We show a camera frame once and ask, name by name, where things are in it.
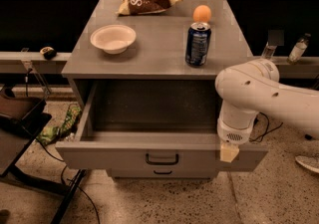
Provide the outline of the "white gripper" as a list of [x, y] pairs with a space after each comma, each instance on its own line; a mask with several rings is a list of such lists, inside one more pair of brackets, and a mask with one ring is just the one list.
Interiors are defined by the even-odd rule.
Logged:
[[239, 153], [237, 144], [245, 144], [249, 141], [253, 126], [248, 128], [232, 128], [221, 118], [217, 120], [217, 134], [223, 141], [220, 144], [220, 160], [231, 163]]

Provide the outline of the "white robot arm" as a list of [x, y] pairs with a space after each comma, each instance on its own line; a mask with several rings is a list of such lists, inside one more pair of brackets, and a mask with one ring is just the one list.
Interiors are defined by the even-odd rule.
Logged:
[[232, 162], [239, 147], [249, 141], [253, 122], [263, 112], [319, 136], [319, 92], [279, 82], [276, 65], [257, 59], [222, 70], [215, 79], [222, 98], [217, 120], [220, 159]]

